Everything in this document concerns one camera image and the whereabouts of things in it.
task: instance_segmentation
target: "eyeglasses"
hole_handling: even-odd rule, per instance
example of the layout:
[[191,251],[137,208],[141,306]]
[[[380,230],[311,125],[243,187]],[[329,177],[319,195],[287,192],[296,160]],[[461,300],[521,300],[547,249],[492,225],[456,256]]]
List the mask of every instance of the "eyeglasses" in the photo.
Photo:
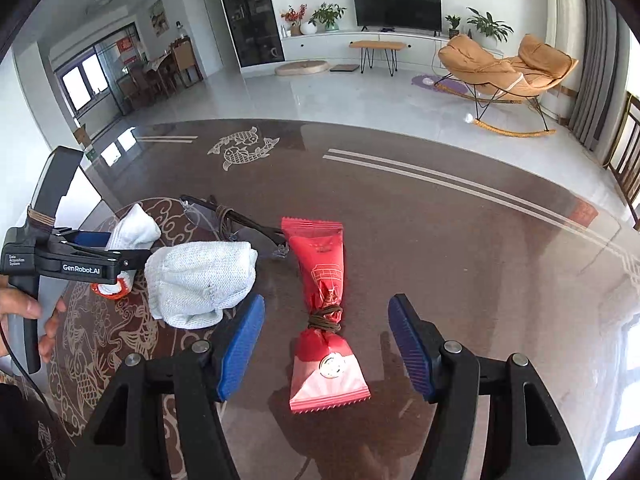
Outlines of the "eyeglasses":
[[206,202],[182,195],[180,203],[189,222],[214,234],[217,240],[249,242],[261,258],[285,258],[289,245],[280,229],[260,225],[233,209],[218,204],[211,195]]

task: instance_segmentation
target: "red snack package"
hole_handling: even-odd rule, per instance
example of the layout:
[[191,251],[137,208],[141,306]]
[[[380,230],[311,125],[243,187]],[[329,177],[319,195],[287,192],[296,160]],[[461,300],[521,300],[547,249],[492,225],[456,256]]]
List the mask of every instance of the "red snack package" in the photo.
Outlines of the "red snack package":
[[325,410],[370,397],[360,365],[336,334],[342,319],[342,224],[283,218],[298,257],[309,325],[298,337],[289,406],[293,413]]

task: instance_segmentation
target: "red decoration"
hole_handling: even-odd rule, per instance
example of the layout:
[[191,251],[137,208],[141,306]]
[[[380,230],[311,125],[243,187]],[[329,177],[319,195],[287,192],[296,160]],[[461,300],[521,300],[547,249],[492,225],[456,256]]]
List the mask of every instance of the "red decoration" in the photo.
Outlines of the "red decoration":
[[293,7],[289,6],[289,10],[287,12],[283,12],[280,17],[284,18],[286,22],[289,23],[302,23],[302,18],[304,18],[306,13],[306,4],[300,5],[300,10],[297,12],[293,10]]
[[129,50],[130,48],[133,48],[133,42],[131,41],[131,38],[129,36],[116,41],[116,45],[118,46],[118,52],[120,54],[122,54],[126,50]]

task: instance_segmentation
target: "cable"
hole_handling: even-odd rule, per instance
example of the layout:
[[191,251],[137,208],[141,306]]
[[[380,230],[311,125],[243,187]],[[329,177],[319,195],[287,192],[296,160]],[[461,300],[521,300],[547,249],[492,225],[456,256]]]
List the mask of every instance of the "cable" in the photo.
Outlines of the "cable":
[[6,348],[7,352],[9,352],[9,355],[11,356],[11,361],[18,368],[18,370],[20,370],[20,373],[22,374],[22,376],[26,378],[27,381],[29,381],[29,384],[31,385],[31,387],[40,397],[40,400],[44,404],[44,407],[47,409],[47,413],[49,414],[49,418],[51,419],[53,430],[56,432],[56,438],[52,440],[51,443],[48,444],[43,450],[41,450],[33,459],[33,463],[36,463],[60,439],[60,435],[58,433],[58,426],[57,426],[58,421],[56,417],[53,415],[53,410],[50,408],[49,403],[47,402],[47,399],[45,399],[38,385],[35,383],[33,379],[31,379],[31,376],[25,371],[25,369],[22,368],[22,365],[20,364],[20,361],[18,361],[17,357],[15,356],[14,351],[11,350],[11,347],[9,346],[9,342],[7,341],[6,336],[4,335],[4,330],[2,329],[2,323],[0,323],[0,336],[2,337],[2,342],[4,343],[4,347]]

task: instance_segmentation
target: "finger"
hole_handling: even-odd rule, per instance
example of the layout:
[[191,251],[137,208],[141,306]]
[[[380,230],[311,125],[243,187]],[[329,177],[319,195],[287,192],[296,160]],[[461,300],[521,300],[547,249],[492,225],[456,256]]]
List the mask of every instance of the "finger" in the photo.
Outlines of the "finger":
[[62,297],[60,297],[56,302],[56,310],[58,312],[66,312],[66,303],[65,300],[62,299]]
[[47,334],[47,337],[54,338],[59,326],[60,318],[58,317],[58,311],[54,310],[51,317],[47,319],[47,322],[44,324],[44,332]]
[[[2,316],[0,319],[0,324],[2,324],[2,331],[4,332],[5,337],[9,337],[9,318],[7,316]],[[0,357],[4,357],[5,355],[9,355],[9,352],[4,347],[4,341],[0,338]]]
[[28,319],[38,319],[42,315],[42,307],[17,288],[0,288],[0,314],[18,314]]
[[55,345],[56,340],[51,337],[44,335],[40,338],[38,343],[38,353],[44,362],[49,363],[49,361],[51,361],[51,354]]

